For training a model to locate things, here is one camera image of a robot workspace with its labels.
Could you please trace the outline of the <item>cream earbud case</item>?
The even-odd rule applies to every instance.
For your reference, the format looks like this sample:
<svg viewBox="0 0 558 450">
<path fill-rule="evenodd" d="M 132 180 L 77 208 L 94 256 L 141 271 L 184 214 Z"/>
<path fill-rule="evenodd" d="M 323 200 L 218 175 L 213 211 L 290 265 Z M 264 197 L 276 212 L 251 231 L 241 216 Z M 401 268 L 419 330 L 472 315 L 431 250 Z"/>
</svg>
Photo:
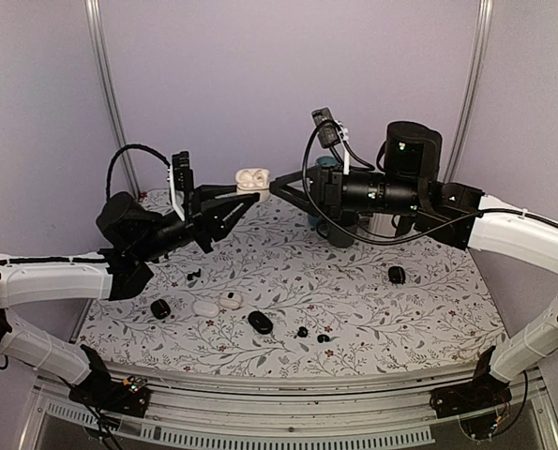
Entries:
<svg viewBox="0 0 558 450">
<path fill-rule="evenodd" d="M 270 198 L 270 171 L 264 168 L 245 168 L 235 174 L 236 193 L 258 193 L 261 203 Z"/>
</svg>

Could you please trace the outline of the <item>black earbud charging case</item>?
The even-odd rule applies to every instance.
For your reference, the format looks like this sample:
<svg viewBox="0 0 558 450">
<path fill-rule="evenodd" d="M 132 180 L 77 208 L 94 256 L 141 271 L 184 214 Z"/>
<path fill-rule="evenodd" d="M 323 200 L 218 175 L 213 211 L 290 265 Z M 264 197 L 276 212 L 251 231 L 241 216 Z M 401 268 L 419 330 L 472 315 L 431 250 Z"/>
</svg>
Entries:
<svg viewBox="0 0 558 450">
<path fill-rule="evenodd" d="M 406 273 L 400 266 L 390 266 L 387 271 L 388 279 L 391 283 L 401 285 L 406 282 Z"/>
</svg>

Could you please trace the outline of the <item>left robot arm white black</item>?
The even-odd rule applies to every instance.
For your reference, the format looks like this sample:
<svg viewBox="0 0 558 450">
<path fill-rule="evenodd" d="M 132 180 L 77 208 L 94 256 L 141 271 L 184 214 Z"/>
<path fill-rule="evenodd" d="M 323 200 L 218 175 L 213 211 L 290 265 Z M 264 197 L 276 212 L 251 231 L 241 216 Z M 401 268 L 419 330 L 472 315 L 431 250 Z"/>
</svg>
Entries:
<svg viewBox="0 0 558 450">
<path fill-rule="evenodd" d="M 68 344 L 20 318 L 13 307 L 57 300 L 125 300 L 141 294 L 153 276 L 150 263 L 196 243 L 205 253 L 224 239 L 258 202 L 257 192 L 201 186 L 163 215 L 120 192 L 96 223 L 110 247 L 79 256 L 16 258 L 0 255 L 0 354 L 80 384 L 99 407 L 111 406 L 117 386 L 98 354 Z"/>
</svg>

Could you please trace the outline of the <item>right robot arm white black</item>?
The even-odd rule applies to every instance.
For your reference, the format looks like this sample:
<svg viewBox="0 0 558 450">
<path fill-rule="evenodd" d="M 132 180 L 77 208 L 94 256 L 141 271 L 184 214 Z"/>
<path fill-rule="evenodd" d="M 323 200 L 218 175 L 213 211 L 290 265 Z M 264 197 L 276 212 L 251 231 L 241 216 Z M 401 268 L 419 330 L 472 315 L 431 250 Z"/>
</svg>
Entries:
<svg viewBox="0 0 558 450">
<path fill-rule="evenodd" d="M 519 209 L 482 190 L 437 179 L 442 136 L 424 125 L 398 121 L 386 128 L 381 172 L 345 166 L 309 167 L 276 178 L 273 194 L 337 226 L 345 215 L 398 216 L 398 245 L 418 237 L 459 249 L 483 250 L 529 263 L 558 275 L 558 222 Z M 500 384 L 558 349 L 558 295 L 550 306 L 513 337 L 485 352 L 475 379 L 463 389 L 473 409 L 496 398 Z"/>
</svg>

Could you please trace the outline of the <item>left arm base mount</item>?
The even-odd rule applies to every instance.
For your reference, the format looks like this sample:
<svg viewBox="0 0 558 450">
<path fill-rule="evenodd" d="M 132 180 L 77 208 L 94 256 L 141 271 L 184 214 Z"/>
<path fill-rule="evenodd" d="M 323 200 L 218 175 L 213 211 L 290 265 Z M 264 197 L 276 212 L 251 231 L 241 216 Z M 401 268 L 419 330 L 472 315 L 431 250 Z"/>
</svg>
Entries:
<svg viewBox="0 0 558 450">
<path fill-rule="evenodd" d="M 86 354 L 90 372 L 84 381 L 70 387 L 68 398 L 93 409 L 144 418 L 152 394 L 147 380 L 129 376 L 116 382 L 95 350 L 85 345 L 80 348 Z"/>
</svg>

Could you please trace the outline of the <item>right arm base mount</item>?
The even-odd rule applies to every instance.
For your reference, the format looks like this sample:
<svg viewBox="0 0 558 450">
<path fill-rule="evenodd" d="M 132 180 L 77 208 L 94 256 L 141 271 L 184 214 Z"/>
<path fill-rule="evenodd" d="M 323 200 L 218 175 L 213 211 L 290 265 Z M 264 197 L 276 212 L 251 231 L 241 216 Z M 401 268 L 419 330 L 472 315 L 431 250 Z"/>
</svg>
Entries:
<svg viewBox="0 0 558 450">
<path fill-rule="evenodd" d="M 501 382 L 490 375 L 491 346 L 484 351 L 469 382 L 452 384 L 430 392 L 430 407 L 438 418 L 472 413 L 505 404 L 512 399 L 509 382 Z"/>
</svg>

